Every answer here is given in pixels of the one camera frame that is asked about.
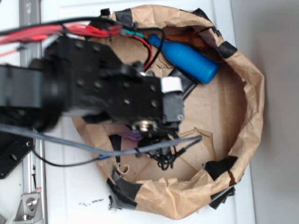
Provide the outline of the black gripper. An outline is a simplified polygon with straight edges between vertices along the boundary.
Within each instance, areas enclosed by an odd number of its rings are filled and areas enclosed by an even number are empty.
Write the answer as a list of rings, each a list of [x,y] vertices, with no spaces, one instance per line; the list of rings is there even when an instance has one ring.
[[[97,124],[111,121],[149,136],[177,134],[184,118],[179,78],[144,73],[124,63],[110,46],[70,43],[70,115]]]

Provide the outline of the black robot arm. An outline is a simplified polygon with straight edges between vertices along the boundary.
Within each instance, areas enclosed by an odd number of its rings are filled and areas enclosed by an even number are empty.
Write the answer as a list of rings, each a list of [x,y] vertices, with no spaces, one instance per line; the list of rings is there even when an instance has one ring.
[[[178,131],[184,119],[178,77],[145,74],[107,45],[59,37],[26,68],[0,68],[0,114],[10,124],[52,129],[61,116],[111,122],[149,136]]]

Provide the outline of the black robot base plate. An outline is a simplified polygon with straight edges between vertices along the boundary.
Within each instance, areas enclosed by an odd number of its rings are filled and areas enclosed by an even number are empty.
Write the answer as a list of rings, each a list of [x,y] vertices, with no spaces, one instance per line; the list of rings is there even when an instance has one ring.
[[[0,133],[0,179],[6,179],[35,146],[32,138]]]

